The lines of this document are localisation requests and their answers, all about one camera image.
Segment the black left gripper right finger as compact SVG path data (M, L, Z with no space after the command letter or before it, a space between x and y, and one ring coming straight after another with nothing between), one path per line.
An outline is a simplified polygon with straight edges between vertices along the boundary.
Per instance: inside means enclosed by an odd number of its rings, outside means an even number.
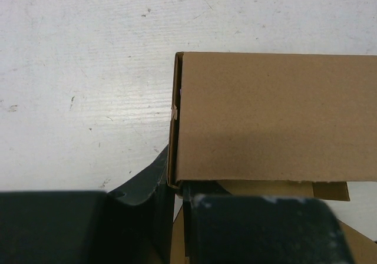
M353 263L335 215L312 197L241 196L215 181L182 187L190 263Z

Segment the cardboard box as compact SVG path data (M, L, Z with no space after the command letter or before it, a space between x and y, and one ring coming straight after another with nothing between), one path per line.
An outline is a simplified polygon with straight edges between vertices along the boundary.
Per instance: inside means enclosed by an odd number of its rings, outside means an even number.
M376 57L178 52L167 177L349 200L376 180Z

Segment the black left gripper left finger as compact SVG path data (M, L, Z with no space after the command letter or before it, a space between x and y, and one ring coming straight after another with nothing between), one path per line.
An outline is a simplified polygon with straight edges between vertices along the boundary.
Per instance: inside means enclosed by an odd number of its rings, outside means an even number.
M167 155L110 192L1 193L1 262L169 263Z

